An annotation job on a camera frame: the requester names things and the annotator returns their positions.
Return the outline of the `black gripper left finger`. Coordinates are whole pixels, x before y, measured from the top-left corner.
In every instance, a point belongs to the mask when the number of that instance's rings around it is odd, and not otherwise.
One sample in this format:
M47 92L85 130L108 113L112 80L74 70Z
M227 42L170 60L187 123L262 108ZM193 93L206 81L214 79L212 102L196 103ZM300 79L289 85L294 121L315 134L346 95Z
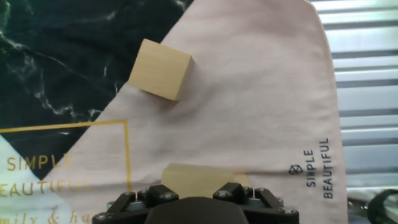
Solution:
M154 207L177 200L179 195L162 184L124 192L108 202L106 211L96 214L92 224L144 224Z

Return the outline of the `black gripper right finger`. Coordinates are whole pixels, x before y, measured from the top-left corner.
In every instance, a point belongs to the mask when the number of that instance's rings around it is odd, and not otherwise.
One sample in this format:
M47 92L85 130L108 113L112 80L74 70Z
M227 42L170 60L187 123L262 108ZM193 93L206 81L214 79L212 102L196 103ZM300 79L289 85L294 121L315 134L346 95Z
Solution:
M254 189L228 182L212 197L238 205L250 224L299 224L299 212L286 208L280 197L264 187Z

